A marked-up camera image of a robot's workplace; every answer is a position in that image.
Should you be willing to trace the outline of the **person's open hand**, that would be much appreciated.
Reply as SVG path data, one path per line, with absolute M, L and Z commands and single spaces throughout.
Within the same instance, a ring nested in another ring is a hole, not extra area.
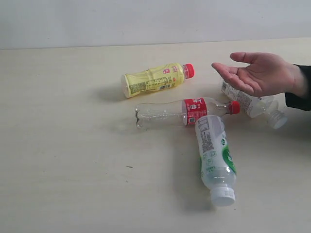
M 247 67 L 230 67 L 221 63 L 211 66 L 233 88 L 254 97 L 271 96 L 289 92 L 293 85 L 292 64 L 280 56 L 263 52 L 234 52 L 233 61 L 246 63 Z

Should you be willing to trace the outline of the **black sleeved forearm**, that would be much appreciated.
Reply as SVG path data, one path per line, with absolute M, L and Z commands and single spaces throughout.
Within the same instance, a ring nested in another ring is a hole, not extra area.
M 311 110 L 311 66 L 292 64 L 291 75 L 293 85 L 289 92 L 285 92 L 287 107 Z

